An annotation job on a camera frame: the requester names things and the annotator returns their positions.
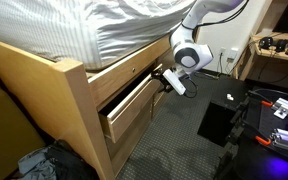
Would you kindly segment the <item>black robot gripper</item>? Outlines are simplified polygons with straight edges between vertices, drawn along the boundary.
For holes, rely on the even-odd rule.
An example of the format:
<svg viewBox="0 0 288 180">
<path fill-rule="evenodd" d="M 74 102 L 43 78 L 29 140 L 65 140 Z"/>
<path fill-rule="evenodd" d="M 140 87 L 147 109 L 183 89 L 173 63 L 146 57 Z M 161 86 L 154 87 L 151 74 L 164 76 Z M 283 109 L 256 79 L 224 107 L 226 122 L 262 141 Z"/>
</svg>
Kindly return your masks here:
<svg viewBox="0 0 288 180">
<path fill-rule="evenodd" d="M 158 68 L 157 70 L 153 70 L 151 72 L 151 78 L 159 80 L 160 83 L 163 85 L 163 88 L 161 90 L 159 90 L 159 93 L 161 93 L 161 92 L 169 93 L 173 90 L 173 87 L 171 86 L 171 84 L 163 76 L 163 71 L 161 68 Z"/>
</svg>

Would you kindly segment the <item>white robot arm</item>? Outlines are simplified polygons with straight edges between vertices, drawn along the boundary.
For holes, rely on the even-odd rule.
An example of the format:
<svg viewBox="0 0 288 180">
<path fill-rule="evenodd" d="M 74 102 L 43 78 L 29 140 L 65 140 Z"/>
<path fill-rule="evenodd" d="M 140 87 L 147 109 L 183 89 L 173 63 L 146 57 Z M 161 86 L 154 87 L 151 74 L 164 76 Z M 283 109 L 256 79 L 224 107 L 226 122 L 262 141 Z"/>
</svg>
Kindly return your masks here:
<svg viewBox="0 0 288 180">
<path fill-rule="evenodd" d="M 215 22 L 203 22 L 208 13 L 226 13 L 245 3 L 231 16 Z M 199 28 L 226 23 L 238 16 L 248 0 L 196 0 L 181 23 L 171 32 L 169 44 L 175 63 L 186 75 L 208 65 L 214 58 L 207 44 L 198 43 Z"/>
</svg>

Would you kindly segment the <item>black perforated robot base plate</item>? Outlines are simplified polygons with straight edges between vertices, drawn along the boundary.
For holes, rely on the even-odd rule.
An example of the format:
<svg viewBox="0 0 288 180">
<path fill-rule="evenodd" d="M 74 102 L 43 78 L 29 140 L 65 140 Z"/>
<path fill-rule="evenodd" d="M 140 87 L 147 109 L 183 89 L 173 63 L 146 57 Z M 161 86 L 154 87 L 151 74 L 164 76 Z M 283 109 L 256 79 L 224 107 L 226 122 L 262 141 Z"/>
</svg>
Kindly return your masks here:
<svg viewBox="0 0 288 180">
<path fill-rule="evenodd" d="M 288 131 L 288 111 L 275 115 L 281 106 L 278 100 L 288 100 L 288 93 L 264 88 L 250 91 L 264 95 L 273 106 L 252 103 L 245 109 L 237 108 L 233 117 L 242 117 L 270 139 L 275 129 Z M 288 180 L 288 150 L 275 147 L 273 141 L 264 147 L 243 137 L 230 151 L 224 149 L 213 180 Z"/>
</svg>

